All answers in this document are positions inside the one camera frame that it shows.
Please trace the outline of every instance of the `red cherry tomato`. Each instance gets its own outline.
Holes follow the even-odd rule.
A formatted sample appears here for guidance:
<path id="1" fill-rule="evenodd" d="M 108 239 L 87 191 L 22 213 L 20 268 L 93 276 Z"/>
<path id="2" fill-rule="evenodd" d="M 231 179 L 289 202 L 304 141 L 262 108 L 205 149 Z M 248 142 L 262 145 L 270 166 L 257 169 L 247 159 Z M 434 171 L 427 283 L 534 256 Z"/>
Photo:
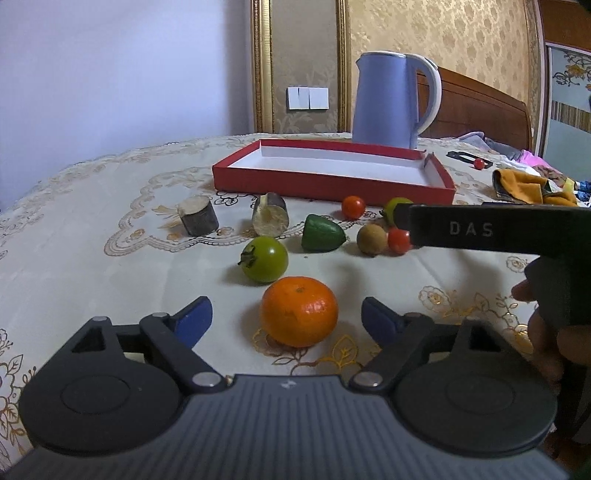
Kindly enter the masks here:
<path id="1" fill-rule="evenodd" d="M 482 170 L 485 167 L 485 165 L 486 164 L 484 163 L 484 160 L 482 160 L 481 158 L 477 158 L 474 161 L 474 168 L 477 170 Z"/>
<path id="2" fill-rule="evenodd" d="M 391 228 L 388 231 L 388 246 L 392 252 L 404 255 L 413 247 L 410 244 L 410 233 L 396 227 Z"/>
<path id="3" fill-rule="evenodd" d="M 365 202 L 359 197 L 350 196 L 343 200 L 340 209 L 348 219 L 358 220 L 365 213 Z"/>

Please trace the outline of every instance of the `gold door frame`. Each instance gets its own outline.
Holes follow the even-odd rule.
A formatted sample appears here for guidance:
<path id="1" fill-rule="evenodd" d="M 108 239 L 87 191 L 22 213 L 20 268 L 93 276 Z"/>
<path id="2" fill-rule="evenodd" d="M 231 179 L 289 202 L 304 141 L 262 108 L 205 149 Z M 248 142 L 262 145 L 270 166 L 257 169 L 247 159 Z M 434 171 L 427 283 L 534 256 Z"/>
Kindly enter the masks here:
<path id="1" fill-rule="evenodd" d="M 351 47 L 348 0 L 336 1 L 339 132 L 351 126 Z M 255 132 L 274 133 L 272 0 L 251 0 L 252 88 Z"/>

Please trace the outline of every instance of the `hand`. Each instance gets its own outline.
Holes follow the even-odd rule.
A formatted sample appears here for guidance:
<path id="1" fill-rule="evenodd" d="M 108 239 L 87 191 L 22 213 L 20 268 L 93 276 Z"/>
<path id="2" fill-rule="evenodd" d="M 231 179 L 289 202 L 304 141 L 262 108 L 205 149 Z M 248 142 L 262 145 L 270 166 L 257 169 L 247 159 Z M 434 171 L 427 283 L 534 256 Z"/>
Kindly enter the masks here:
<path id="1" fill-rule="evenodd" d="M 535 301 L 527 280 L 511 290 L 518 301 Z M 559 330 L 549 328 L 538 310 L 531 316 L 527 327 L 534 347 L 532 363 L 548 380 L 556 394 L 560 392 L 560 380 L 564 373 L 564 361 L 591 367 L 591 326 L 574 325 Z M 556 431 L 544 441 L 544 450 L 568 470 L 576 470 L 591 456 L 591 445 L 579 445 L 565 439 Z"/>

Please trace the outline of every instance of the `red box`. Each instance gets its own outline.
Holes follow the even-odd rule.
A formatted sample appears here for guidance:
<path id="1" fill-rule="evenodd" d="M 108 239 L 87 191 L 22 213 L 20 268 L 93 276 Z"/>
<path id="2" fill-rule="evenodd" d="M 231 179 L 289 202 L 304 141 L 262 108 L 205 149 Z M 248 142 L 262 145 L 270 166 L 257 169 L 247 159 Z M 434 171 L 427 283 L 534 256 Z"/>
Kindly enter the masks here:
<path id="1" fill-rule="evenodd" d="M 435 155 L 417 150 L 317 140 L 258 140 L 216 163 L 216 190 L 341 202 L 349 195 L 382 206 L 393 197 L 450 205 L 452 178 Z"/>

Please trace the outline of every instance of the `green tomato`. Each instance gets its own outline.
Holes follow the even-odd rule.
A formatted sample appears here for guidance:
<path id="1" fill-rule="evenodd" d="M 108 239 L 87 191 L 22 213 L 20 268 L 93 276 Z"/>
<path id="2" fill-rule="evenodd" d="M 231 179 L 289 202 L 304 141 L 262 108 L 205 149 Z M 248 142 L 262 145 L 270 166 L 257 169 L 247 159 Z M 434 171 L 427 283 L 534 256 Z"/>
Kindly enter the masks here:
<path id="1" fill-rule="evenodd" d="M 248 278 L 259 283 L 271 283 L 287 270 L 287 250 L 270 236 L 258 236 L 240 255 L 242 271 Z"/>
<path id="2" fill-rule="evenodd" d="M 380 211 L 380 214 L 384 217 L 388 226 L 396 226 L 396 223 L 394 223 L 394 209 L 396 208 L 396 205 L 398 205 L 399 203 L 412 203 L 412 202 L 406 198 L 396 197 L 396 198 L 393 198 L 392 200 L 390 200 L 384 206 L 384 209 L 382 211 Z"/>

